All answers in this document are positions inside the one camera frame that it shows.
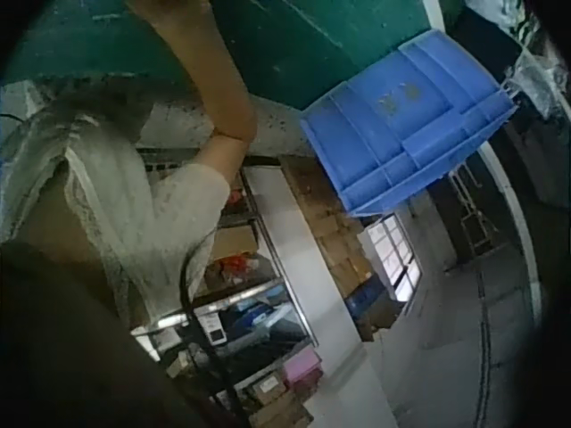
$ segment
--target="white t-shirt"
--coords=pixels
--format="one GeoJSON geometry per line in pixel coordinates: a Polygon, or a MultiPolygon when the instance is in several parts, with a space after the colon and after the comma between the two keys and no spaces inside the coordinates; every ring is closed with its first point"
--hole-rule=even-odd
{"type": "MultiPolygon", "coordinates": [[[[128,289],[134,285],[151,321],[180,308],[182,260],[196,249],[187,281],[192,299],[230,192],[220,173],[188,163],[151,185],[135,147],[112,124],[65,105],[45,109],[22,125],[0,147],[0,156],[0,241],[18,236],[27,222],[36,223],[36,235],[51,235],[45,241],[52,250],[44,251],[59,251],[61,257],[67,253],[73,258],[74,245],[88,240],[121,317],[128,319],[128,289]],[[56,233],[45,217],[35,214],[39,203],[57,206],[42,202],[41,193],[63,162],[69,173],[59,190],[56,186],[44,199],[63,193],[67,206],[58,210],[69,209],[85,236],[71,220],[58,225],[56,233]]],[[[53,207],[48,210],[57,224],[60,215],[53,207]]]]}

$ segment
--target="window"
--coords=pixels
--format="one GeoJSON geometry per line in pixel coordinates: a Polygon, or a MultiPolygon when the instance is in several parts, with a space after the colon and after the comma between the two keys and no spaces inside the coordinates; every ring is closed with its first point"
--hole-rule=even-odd
{"type": "Polygon", "coordinates": [[[397,218],[392,215],[367,228],[398,301],[408,301],[420,280],[420,269],[397,218]]]}

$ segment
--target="forearm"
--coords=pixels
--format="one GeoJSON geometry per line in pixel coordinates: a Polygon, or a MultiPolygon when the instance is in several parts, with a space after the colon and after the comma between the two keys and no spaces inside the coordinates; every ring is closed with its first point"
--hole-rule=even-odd
{"type": "Polygon", "coordinates": [[[250,143],[256,132],[255,112],[212,12],[153,27],[193,80],[216,132],[250,143]]]}

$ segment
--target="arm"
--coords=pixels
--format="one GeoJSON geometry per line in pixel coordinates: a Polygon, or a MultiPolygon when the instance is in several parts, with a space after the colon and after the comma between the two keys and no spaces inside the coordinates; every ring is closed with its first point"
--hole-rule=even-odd
{"type": "Polygon", "coordinates": [[[255,137],[256,116],[210,5],[204,0],[130,0],[129,6],[178,57],[214,124],[194,161],[216,169],[231,183],[255,137]]]}

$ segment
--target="blue plastic crate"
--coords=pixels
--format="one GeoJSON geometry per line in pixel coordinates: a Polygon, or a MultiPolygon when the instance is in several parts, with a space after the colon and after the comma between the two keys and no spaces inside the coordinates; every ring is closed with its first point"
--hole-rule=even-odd
{"type": "Polygon", "coordinates": [[[458,166],[515,110],[474,58],[431,30],[319,98],[302,128],[344,207],[362,217],[458,166]]]}

